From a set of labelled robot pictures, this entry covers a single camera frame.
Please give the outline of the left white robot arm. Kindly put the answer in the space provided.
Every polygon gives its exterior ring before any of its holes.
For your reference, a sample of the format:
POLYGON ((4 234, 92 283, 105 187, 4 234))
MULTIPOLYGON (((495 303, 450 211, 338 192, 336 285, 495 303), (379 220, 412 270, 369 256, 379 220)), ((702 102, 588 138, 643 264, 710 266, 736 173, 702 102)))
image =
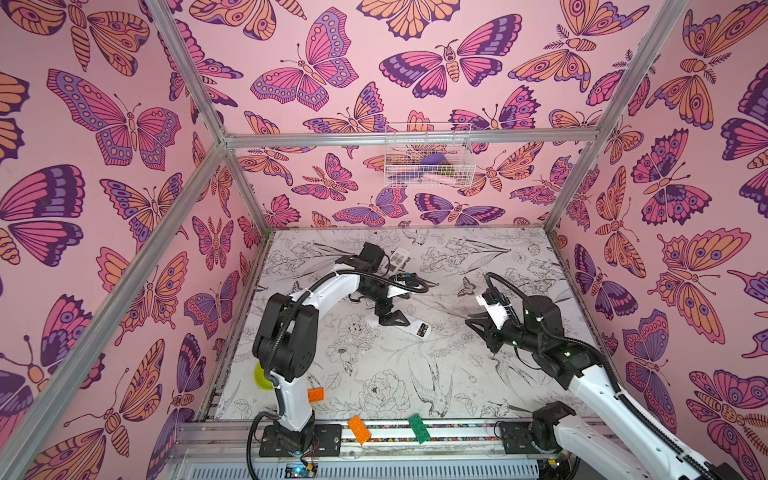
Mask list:
POLYGON ((292 294, 275 293, 266 302, 252 353, 278 402, 276 424, 289 433, 312 427, 315 414, 305 375, 317 351, 319 324, 339 302, 356 294, 374 302, 383 326, 410 325, 394 299, 424 294, 429 286, 415 273, 379 273, 384 250, 366 242, 360 253, 337 259, 329 273, 292 294))

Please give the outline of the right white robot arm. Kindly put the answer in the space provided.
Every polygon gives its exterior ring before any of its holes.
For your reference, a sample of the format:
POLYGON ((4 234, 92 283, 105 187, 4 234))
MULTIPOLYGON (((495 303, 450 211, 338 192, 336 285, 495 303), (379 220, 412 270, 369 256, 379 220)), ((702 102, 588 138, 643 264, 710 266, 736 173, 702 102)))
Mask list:
POLYGON ((561 311, 550 298, 515 302, 491 290, 476 301, 483 310, 465 323, 491 352, 510 346, 530 353, 545 375, 596 413, 617 438, 611 441, 572 407, 553 402, 532 414, 530 436, 538 450, 565 450, 606 479, 739 478, 729 464, 706 460, 629 396, 599 350, 565 335, 561 311))

